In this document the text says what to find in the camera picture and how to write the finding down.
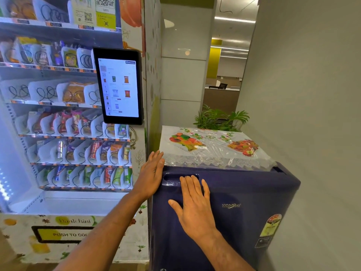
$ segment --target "tablet screen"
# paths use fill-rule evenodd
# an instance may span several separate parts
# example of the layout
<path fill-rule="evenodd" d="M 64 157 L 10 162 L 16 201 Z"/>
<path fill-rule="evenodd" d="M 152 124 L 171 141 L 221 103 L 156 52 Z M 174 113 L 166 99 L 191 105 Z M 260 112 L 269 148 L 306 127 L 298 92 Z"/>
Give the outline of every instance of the tablet screen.
<path fill-rule="evenodd" d="M 136 61 L 99 58 L 105 112 L 139 117 Z"/>

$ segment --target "floor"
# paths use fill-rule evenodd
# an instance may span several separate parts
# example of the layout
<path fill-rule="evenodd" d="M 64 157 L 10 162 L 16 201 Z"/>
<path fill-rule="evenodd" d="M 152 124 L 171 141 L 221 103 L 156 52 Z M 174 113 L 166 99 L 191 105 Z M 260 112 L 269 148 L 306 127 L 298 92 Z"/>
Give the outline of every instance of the floor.
<path fill-rule="evenodd" d="M 1 271 L 52 271 L 56 264 L 39 263 L 27 264 L 21 263 L 16 259 L 16 254 L 0 231 L 0 270 Z M 129 264 L 129 263 L 113 263 L 110 271 L 146 271 L 148 265 L 145 264 Z"/>

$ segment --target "potted plant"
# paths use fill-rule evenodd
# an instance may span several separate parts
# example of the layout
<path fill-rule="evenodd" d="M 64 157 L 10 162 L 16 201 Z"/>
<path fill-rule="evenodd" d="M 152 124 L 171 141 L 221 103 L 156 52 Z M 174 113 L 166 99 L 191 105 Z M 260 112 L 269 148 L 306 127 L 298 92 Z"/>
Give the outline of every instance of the potted plant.
<path fill-rule="evenodd" d="M 249 118 L 248 112 L 244 110 L 227 115 L 222 110 L 203 105 L 202 111 L 195 116 L 196 122 L 193 124 L 201 129 L 240 132 L 242 125 L 246 124 Z"/>

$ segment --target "qr code sticker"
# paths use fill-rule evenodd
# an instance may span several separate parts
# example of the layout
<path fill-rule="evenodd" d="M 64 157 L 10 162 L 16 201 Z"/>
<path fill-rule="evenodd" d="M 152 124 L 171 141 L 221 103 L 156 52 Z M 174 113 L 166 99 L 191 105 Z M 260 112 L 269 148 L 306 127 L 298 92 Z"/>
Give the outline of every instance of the qr code sticker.
<path fill-rule="evenodd" d="M 97 6 L 114 7 L 114 0 L 95 0 Z"/>
<path fill-rule="evenodd" d="M 84 19 L 85 19 L 85 22 L 92 22 L 93 21 L 93 17 L 91 15 L 91 13 L 88 13 L 88 12 L 84 12 Z"/>

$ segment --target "dark blue refrigerator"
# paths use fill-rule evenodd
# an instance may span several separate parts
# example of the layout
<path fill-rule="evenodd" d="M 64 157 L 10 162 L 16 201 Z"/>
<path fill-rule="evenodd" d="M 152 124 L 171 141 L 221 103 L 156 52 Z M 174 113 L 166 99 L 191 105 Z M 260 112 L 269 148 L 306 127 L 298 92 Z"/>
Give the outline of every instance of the dark blue refrigerator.
<path fill-rule="evenodd" d="M 181 176 L 205 179 L 217 229 L 254 269 L 271 243 L 300 181 L 281 164 L 271 171 L 165 166 L 153 196 L 150 270 L 214 270 L 187 236 L 168 200 L 182 206 Z"/>

